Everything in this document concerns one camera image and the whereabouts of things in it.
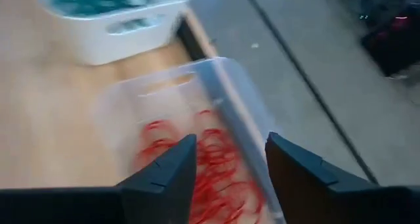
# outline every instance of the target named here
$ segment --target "wooden table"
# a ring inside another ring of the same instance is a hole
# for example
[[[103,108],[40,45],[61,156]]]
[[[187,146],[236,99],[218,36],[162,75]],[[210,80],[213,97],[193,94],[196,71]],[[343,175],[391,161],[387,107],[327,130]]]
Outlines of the wooden table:
[[[96,96],[118,81],[189,62],[166,47],[103,66],[66,57],[28,0],[0,0],[0,188],[114,185],[123,177],[93,125]]]

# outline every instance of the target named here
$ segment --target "black object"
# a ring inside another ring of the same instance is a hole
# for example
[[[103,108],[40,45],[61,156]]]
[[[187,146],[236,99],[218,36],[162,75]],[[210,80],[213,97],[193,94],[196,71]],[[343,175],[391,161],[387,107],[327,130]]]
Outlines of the black object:
[[[419,8],[420,3],[411,2],[361,40],[387,77],[420,60]]]
[[[114,187],[0,190],[0,222],[185,224],[195,178],[196,136],[188,135]]]
[[[380,187],[271,133],[270,178],[288,224],[420,223],[418,187]]]

